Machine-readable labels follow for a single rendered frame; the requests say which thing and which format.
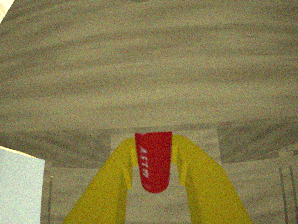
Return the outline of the red aa battery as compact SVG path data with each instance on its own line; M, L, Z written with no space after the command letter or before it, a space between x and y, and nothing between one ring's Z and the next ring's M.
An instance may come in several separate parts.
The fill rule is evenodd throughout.
M137 133L135 143L143 188L164 191L170 180L172 132Z

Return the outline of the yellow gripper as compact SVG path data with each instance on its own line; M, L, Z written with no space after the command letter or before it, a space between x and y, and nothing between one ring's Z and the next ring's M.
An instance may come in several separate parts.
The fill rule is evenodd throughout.
M192 224L253 224L224 169L182 135L172 135L171 161L185 185ZM110 155L62 224L125 224L127 189L138 166L135 138Z

